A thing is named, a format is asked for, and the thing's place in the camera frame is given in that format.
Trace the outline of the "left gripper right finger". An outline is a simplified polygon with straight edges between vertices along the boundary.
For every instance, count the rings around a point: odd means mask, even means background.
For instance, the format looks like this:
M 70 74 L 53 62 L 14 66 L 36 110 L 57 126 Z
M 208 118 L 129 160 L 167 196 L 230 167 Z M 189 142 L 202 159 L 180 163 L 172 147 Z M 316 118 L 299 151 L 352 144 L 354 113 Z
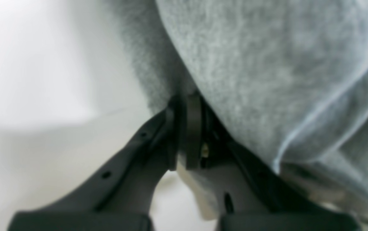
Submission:
M 186 97 L 186 170 L 205 179 L 218 231 L 360 231 L 351 216 L 318 206 L 237 143 L 200 97 Z

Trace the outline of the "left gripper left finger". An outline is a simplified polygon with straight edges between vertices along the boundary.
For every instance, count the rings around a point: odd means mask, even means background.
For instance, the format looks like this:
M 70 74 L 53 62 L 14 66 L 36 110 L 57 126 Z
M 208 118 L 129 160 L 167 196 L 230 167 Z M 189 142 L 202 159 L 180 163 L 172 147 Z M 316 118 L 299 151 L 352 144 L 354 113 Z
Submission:
M 9 231 L 153 231 L 149 209 L 155 188 L 178 156 L 181 102 L 148 120 L 117 154 L 61 199 L 17 212 Z

